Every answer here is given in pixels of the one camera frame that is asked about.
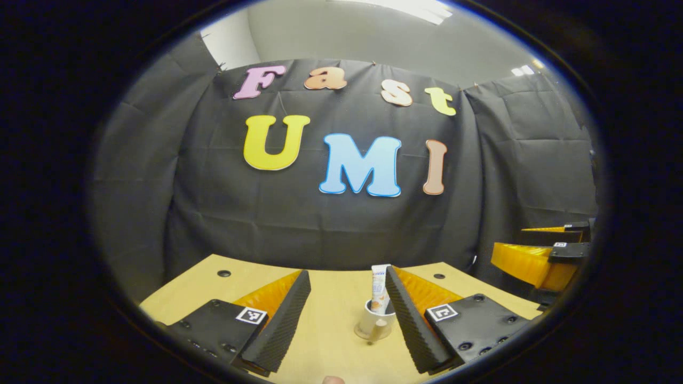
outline white tube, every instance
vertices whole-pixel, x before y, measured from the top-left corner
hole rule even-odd
[[[383,315],[389,305],[389,293],[385,282],[387,280],[387,267],[391,264],[381,264],[372,266],[372,302],[370,311]]]

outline blue letter m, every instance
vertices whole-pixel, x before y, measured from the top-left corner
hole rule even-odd
[[[372,172],[372,183],[367,186],[370,195],[396,197],[401,194],[401,188],[396,184],[396,152],[401,148],[399,139],[378,137],[365,156],[361,156],[351,136],[344,133],[327,135],[323,141],[330,148],[330,157],[327,177],[320,183],[321,192],[343,193],[346,190],[342,183],[344,170],[354,193],[361,191]]]

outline yellow letter u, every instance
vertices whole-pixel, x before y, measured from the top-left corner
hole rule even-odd
[[[285,116],[282,122],[287,124],[285,148],[279,154],[266,152],[268,129],[277,121],[268,115],[251,116],[247,119],[247,138],[245,139],[245,160],[256,169],[277,171],[289,167],[297,158],[301,146],[301,134],[304,125],[311,122],[307,116]]]

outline cup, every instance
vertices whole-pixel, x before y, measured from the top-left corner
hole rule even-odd
[[[396,313],[393,310],[392,302],[389,302],[386,314],[376,314],[370,310],[371,301],[372,300],[368,300],[365,302],[365,310],[363,311],[361,320],[354,328],[354,332],[360,338],[368,339],[370,337],[370,334],[372,333],[372,329],[375,327],[375,323],[377,323],[377,320],[381,319],[387,322],[387,326],[383,327],[384,329],[382,333],[380,333],[379,335],[378,340],[381,340],[391,333],[391,326],[396,322]]]

